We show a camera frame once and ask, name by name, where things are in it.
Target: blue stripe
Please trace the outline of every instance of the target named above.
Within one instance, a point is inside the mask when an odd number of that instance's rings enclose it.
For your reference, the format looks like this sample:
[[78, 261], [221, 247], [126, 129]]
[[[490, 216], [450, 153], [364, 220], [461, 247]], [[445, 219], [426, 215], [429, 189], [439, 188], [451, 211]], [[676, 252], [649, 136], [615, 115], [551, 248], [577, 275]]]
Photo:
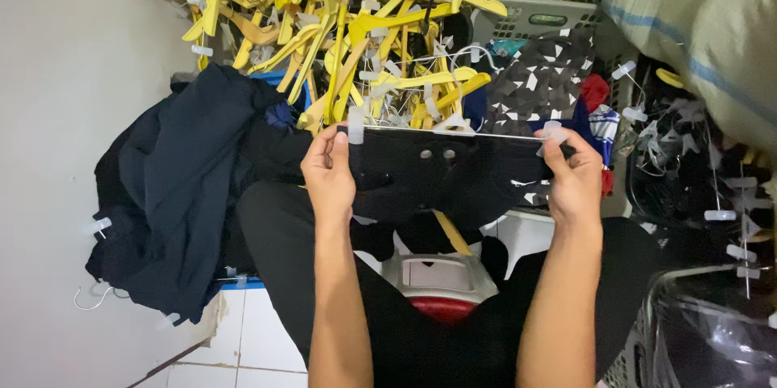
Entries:
[[777, 126], [777, 111], [759, 103], [743, 90], [737, 88], [733, 83], [721, 77], [716, 70], [712, 69], [710, 66], [704, 65], [702, 62], [691, 56], [691, 53], [688, 52], [688, 44], [685, 43], [686, 38], [677, 27], [665, 23], [656, 16], [632, 15], [625, 9], [613, 6], [607, 2], [603, 2], [601, 7], [605, 10], [605, 13], [613, 19], [620, 19], [622, 24], [650, 27], [653, 30], [668, 36], [675, 43], [682, 44], [681, 48], [685, 52], [685, 57], [688, 58], [688, 71], [690, 71], [691, 74], [713, 84], [716, 88], [729, 94], [734, 100], [745, 105], [751, 112], [766, 120], [770, 125]]

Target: laundry basket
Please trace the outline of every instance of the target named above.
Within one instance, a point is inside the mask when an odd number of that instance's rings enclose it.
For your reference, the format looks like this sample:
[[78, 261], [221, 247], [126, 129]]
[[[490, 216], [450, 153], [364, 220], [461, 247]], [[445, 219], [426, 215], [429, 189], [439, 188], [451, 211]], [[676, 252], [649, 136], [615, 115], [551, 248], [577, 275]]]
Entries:
[[[484, 47], [491, 39], [533, 39], [553, 30], [594, 27], [596, 57], [605, 63], [606, 71], [615, 71], [627, 61], [637, 62], [639, 51], [621, 30], [595, 4], [554, 0], [498, 0], [507, 7], [507, 16], [498, 16], [476, 9], [472, 14], [472, 41]], [[633, 82], [625, 75], [619, 80], [603, 77], [610, 85], [607, 105], [620, 112], [631, 105]], [[621, 118], [618, 132], [628, 120]], [[612, 195], [601, 203], [601, 216], [629, 216], [631, 204], [626, 198], [626, 158], [613, 153], [610, 165], [615, 173]]]

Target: blue and white striped fabric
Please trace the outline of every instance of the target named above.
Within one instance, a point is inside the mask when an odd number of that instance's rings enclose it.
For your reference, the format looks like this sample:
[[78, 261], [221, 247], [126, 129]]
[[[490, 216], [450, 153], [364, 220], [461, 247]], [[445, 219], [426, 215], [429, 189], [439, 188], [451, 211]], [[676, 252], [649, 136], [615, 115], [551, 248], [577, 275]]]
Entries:
[[601, 142], [601, 160], [605, 165], [610, 165], [610, 152], [612, 151], [612, 142], [616, 139], [618, 132], [618, 122], [621, 116], [610, 106], [601, 104], [596, 110], [588, 115], [588, 124], [590, 132], [594, 139]]

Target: navy blue clothing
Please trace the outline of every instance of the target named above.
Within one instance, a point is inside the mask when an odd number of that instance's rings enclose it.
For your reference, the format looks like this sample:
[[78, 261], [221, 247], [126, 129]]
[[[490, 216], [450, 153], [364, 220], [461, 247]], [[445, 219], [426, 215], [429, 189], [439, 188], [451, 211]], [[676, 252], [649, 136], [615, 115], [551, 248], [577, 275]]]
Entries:
[[238, 143], [284, 96], [234, 68], [208, 65], [143, 113], [95, 168], [100, 211], [86, 270], [133, 302], [197, 323], [212, 284]]

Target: metal hook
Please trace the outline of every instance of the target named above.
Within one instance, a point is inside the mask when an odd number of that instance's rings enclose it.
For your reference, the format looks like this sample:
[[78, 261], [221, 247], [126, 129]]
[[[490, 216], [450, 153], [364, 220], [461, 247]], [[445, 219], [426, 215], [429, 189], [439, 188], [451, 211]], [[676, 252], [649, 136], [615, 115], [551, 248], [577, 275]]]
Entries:
[[92, 306], [91, 308], [85, 308], [85, 307], [80, 306], [79, 302], [76, 301], [76, 299], [79, 297], [79, 293], [81, 292], [81, 287], [79, 286], [79, 290], [76, 291], [75, 292], [75, 296], [73, 296], [73, 304], [75, 305], [75, 307], [79, 308], [80, 310], [93, 310], [97, 306], [102, 305], [102, 301], [105, 300], [105, 296], [108, 295], [108, 293], [110, 293], [111, 289], [113, 289], [113, 286], [111, 286], [110, 288], [105, 290], [105, 292], [102, 294], [102, 299], [100, 299], [99, 303], [97, 303], [96, 305]]

